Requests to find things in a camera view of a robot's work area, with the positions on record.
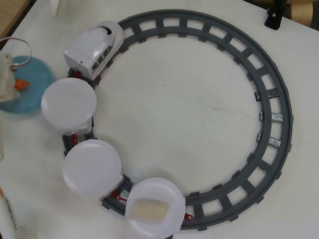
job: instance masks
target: curved track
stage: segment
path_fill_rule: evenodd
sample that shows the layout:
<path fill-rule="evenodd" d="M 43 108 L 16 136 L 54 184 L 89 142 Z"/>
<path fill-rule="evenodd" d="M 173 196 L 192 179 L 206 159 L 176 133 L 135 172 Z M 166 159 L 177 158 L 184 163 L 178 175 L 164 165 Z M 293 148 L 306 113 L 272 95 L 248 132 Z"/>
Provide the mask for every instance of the curved track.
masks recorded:
<path fill-rule="evenodd" d="M 179 26 L 165 26 L 163 20 L 166 18 L 178 18 Z M 150 20 L 156 22 L 156 28 L 142 31 L 140 24 Z M 202 22 L 203 28 L 195 29 L 187 27 L 188 20 Z M 271 187 L 274 181 L 279 179 L 281 169 L 285 163 L 288 152 L 291 149 L 293 128 L 292 108 L 288 90 L 277 66 L 261 48 L 261 46 L 247 34 L 233 25 L 207 14 L 187 10 L 158 10 L 129 17 L 120 21 L 119 25 L 123 30 L 131 28 L 134 34 L 125 39 L 119 51 L 108 62 L 107 67 L 111 66 L 114 58 L 118 54 L 126 52 L 129 49 L 129 46 L 135 42 L 143 43 L 151 36 L 158 36 L 159 38 L 162 38 L 166 37 L 167 34 L 177 33 L 179 37 L 192 35 L 198 37 L 199 41 L 209 41 L 216 44 L 217 49 L 229 52 L 233 55 L 233 60 L 237 64 L 241 64 L 247 70 L 247 78 L 252 81 L 257 88 L 257 92 L 255 93 L 256 101 L 260 102 L 262 105 L 260 119 L 263 122 L 263 127 L 262 131 L 257 136 L 258 146 L 247 158 L 246 166 L 241 171 L 237 171 L 230 181 L 223 185 L 216 185 L 208 192 L 194 192 L 186 196 L 186 205 L 193 206 L 194 208 L 194 219 L 192 221 L 184 221 L 181 229 L 198 229 L 199 231 L 202 231 L 207 229 L 208 226 L 227 220 L 233 221 L 237 219 L 238 215 L 244 210 L 263 200 L 263 195 Z M 209 32 L 211 27 L 217 27 L 225 31 L 226 35 L 224 38 L 219 38 L 216 35 L 211 34 Z M 241 52 L 231 45 L 230 42 L 234 37 L 246 45 L 247 48 Z M 260 62 L 262 62 L 263 67 L 256 69 L 253 66 L 253 64 L 248 60 L 248 57 L 252 54 L 255 54 Z M 69 71 L 69 77 L 74 76 L 74 74 L 75 72 L 71 69 Z M 266 90 L 261 77 L 267 74 L 269 74 L 272 78 L 276 88 Z M 92 87 L 95 87 L 95 85 L 99 83 L 99 80 L 100 78 L 93 82 L 88 82 L 92 85 Z M 275 97 L 279 97 L 282 109 L 282 112 L 279 115 L 279 120 L 276 118 L 278 115 L 272 114 L 278 112 L 271 111 L 270 99 Z M 281 139 L 271 137 L 271 128 L 274 123 L 282 124 Z M 90 138 L 95 138 L 93 131 L 85 136 L 85 139 Z M 63 136 L 63 142 L 66 148 L 65 154 L 67 154 L 73 146 L 71 137 Z M 277 156 L 271 165 L 263 160 L 263 155 L 268 146 L 278 149 Z M 262 182 L 255 187 L 249 182 L 248 177 L 254 172 L 254 170 L 256 170 L 257 167 L 265 171 L 266 176 L 263 178 Z M 125 176 L 123 184 L 117 189 L 117 191 L 119 193 L 123 190 L 130 192 L 132 186 L 133 183 Z M 227 194 L 235 190 L 237 187 L 242 187 L 246 191 L 247 197 L 236 205 L 232 205 Z M 218 200 L 220 202 L 222 211 L 213 215 L 205 216 L 203 204 L 214 200 Z M 112 209 L 121 215 L 124 215 L 125 213 L 125 204 L 115 200 L 112 196 L 108 196 L 103 199 L 102 204 L 107 209 Z"/>

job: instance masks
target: blue plate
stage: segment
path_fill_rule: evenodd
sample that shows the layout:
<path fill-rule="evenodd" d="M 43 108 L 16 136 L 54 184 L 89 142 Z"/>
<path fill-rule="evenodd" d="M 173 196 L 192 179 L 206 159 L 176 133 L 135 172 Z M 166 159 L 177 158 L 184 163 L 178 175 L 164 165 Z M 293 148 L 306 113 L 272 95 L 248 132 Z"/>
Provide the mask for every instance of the blue plate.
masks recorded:
<path fill-rule="evenodd" d="M 16 56 L 13 62 L 23 63 L 27 58 L 27 56 Z M 0 110 L 26 114 L 39 109 L 44 91 L 54 81 L 48 66 L 40 59 L 32 57 L 26 65 L 17 67 L 17 71 L 13 74 L 16 79 L 28 81 L 30 85 L 21 90 L 20 98 L 0 103 Z"/>

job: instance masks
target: white table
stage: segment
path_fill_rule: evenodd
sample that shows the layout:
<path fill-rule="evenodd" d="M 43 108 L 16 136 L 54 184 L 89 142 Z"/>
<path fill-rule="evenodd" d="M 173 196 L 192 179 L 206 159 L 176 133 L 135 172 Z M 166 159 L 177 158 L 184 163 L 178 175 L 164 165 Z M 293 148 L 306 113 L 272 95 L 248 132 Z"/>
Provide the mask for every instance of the white table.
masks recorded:
<path fill-rule="evenodd" d="M 283 174 L 259 205 L 232 223 L 182 231 L 174 238 L 315 238 L 319 32 L 285 18 L 278 31 L 270 30 L 264 26 L 266 11 L 241 0 L 72 0 L 68 15 L 57 18 L 50 15 L 48 0 L 38 0 L 14 36 L 28 41 L 33 55 L 61 79 L 68 71 L 63 51 L 83 29 L 165 8 L 208 13 L 255 39 L 278 66 L 295 118 Z M 25 54 L 12 43 L 4 50 Z M 207 43 L 170 36 L 136 44 L 103 73 L 96 93 L 95 133 L 119 151 L 124 173 L 135 182 L 160 176 L 184 193 L 205 191 L 226 182 L 256 146 L 260 109 L 253 85 L 227 55 Z M 0 116 L 5 155 L 0 184 L 20 225 L 43 239 L 138 238 L 121 216 L 66 187 L 62 138 L 40 111 Z M 272 135 L 279 132 L 275 128 Z M 268 153 L 271 158 L 275 151 Z M 251 181 L 258 179 L 254 175 Z M 241 193 L 229 195 L 231 201 Z M 220 209 L 214 202 L 204 210 Z"/>

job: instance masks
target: round white lid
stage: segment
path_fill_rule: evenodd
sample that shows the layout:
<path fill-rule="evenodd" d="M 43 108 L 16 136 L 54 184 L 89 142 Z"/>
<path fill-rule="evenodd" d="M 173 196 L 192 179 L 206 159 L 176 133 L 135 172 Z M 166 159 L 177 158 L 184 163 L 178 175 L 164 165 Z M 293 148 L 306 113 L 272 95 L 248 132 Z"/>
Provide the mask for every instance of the round white lid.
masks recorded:
<path fill-rule="evenodd" d="M 76 78 L 65 78 L 46 89 L 41 109 L 54 127 L 74 128 L 92 117 L 96 103 L 95 92 L 88 83 Z"/>
<path fill-rule="evenodd" d="M 110 144 L 90 139 L 74 146 L 65 157 L 63 177 L 76 194 L 101 199 L 122 178 L 122 162 Z"/>
<path fill-rule="evenodd" d="M 161 223 L 146 223 L 130 219 L 130 211 L 136 201 L 156 200 L 169 205 L 168 213 Z M 170 181 L 163 178 L 149 178 L 131 190 L 126 203 L 125 216 L 130 226 L 147 239 L 163 239 L 180 230 L 185 216 L 185 197 Z"/>

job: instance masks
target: toy train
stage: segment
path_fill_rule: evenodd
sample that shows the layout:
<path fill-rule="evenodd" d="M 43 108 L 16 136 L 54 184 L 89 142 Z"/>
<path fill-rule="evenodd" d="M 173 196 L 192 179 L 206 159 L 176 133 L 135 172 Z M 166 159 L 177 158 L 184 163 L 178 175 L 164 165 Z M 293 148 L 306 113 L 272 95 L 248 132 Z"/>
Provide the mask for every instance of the toy train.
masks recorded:
<path fill-rule="evenodd" d="M 94 80 L 124 42 L 124 31 L 116 22 L 104 21 L 84 30 L 64 51 L 67 64 Z"/>

